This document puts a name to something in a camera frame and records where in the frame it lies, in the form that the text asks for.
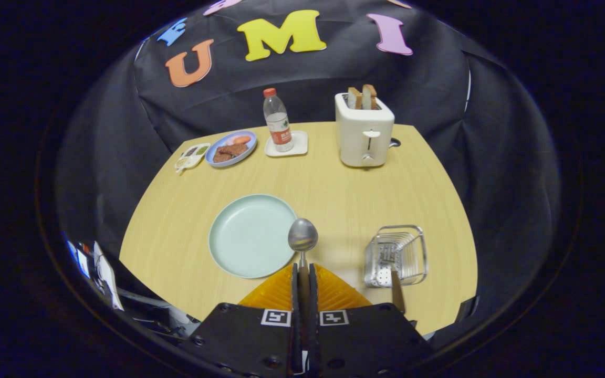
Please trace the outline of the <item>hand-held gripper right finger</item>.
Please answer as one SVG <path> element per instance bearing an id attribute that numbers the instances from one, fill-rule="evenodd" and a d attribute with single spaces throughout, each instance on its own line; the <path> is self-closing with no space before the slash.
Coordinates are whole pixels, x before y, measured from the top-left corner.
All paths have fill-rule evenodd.
<path id="1" fill-rule="evenodd" d="M 319 283 L 309 265 L 308 377 L 406 377 L 434 351 L 392 303 L 319 311 Z"/>

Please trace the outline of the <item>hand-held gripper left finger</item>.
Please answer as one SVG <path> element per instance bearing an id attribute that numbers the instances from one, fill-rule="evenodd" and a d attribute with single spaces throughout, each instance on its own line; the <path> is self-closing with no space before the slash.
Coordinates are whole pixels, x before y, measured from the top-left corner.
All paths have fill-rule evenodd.
<path id="1" fill-rule="evenodd" d="M 184 342 L 185 352 L 242 377 L 293 377 L 303 372 L 298 264 L 284 269 L 286 310 L 219 303 Z"/>

